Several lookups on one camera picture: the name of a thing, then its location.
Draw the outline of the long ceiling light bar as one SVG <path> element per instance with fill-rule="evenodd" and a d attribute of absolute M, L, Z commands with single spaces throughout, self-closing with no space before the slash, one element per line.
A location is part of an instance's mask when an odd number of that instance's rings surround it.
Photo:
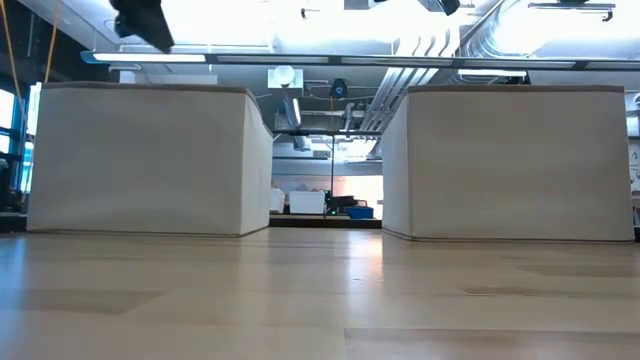
<path fill-rule="evenodd" d="M 99 63 L 159 63 L 212 65 L 291 65 L 338 67 L 400 67 L 437 69 L 497 69 L 534 71 L 640 72 L 640 60 L 401 57 L 377 55 L 300 54 L 162 54 L 83 51 L 82 60 Z"/>

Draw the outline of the beige fabric storage bin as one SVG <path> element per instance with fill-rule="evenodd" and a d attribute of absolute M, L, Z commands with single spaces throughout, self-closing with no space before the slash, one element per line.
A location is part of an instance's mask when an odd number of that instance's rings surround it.
<path fill-rule="evenodd" d="M 381 147 L 382 226 L 399 237 L 634 238 L 619 86 L 415 86 Z"/>
<path fill-rule="evenodd" d="M 269 223 L 272 154 L 242 87 L 46 84 L 26 226 L 243 236 Z"/>

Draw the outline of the white square ceiling fixture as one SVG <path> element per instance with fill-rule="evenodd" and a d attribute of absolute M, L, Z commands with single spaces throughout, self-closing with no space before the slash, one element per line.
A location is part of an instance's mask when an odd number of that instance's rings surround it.
<path fill-rule="evenodd" d="M 302 89 L 304 71 L 289 65 L 270 68 L 267 70 L 267 87 L 269 89 Z"/>

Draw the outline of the thin vertical pole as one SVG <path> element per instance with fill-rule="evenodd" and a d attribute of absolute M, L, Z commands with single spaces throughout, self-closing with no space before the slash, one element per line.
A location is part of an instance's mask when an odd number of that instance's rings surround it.
<path fill-rule="evenodd" d="M 331 115 L 330 115 L 330 127 L 329 130 L 334 131 L 335 130 L 335 115 L 333 114 L 334 111 L 334 104 L 335 104 L 335 98 L 331 95 L 330 96 L 330 111 L 331 111 Z M 331 164 L 330 164 L 330 196 L 329 196 L 329 215 L 333 216 L 335 215 L 335 211 L 333 210 L 333 195 L 334 195 L 334 169 L 335 169 L 335 135 L 331 135 Z"/>

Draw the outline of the white storage box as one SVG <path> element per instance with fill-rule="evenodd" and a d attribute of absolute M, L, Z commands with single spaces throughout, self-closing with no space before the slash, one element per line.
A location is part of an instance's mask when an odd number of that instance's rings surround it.
<path fill-rule="evenodd" d="M 291 214 L 322 215 L 326 211 L 325 193 L 321 191 L 291 191 L 289 210 Z"/>

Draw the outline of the black device with green light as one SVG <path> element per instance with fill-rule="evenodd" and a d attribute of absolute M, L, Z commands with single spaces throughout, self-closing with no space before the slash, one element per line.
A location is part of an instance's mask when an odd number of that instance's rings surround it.
<path fill-rule="evenodd" d="M 334 196 L 330 190 L 325 191 L 325 214 L 328 216 L 339 214 L 345 207 L 357 205 L 358 201 L 353 195 Z"/>

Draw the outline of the silver ceiling ducts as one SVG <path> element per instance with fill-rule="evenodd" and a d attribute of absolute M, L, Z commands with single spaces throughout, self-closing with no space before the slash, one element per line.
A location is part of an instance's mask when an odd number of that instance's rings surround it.
<path fill-rule="evenodd" d="M 436 35 L 421 35 L 400 40 L 396 56 L 414 57 L 496 57 L 491 30 L 474 30 L 462 35 L 458 27 Z M 496 77 L 460 75 L 457 69 L 390 67 L 373 100 L 368 105 L 358 130 L 383 132 L 399 104 L 412 86 L 427 84 L 466 84 L 493 81 Z"/>

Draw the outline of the dark background table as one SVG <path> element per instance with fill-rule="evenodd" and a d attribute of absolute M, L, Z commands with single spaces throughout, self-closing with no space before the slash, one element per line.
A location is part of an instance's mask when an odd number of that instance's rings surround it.
<path fill-rule="evenodd" d="M 277 228 L 381 229 L 377 219 L 351 219 L 348 216 L 272 214 L 269 226 Z"/>

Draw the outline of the wall poster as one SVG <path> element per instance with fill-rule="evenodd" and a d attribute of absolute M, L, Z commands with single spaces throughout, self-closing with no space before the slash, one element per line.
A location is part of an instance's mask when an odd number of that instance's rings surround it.
<path fill-rule="evenodd" d="M 631 141 L 628 145 L 631 191 L 640 193 L 640 142 Z"/>

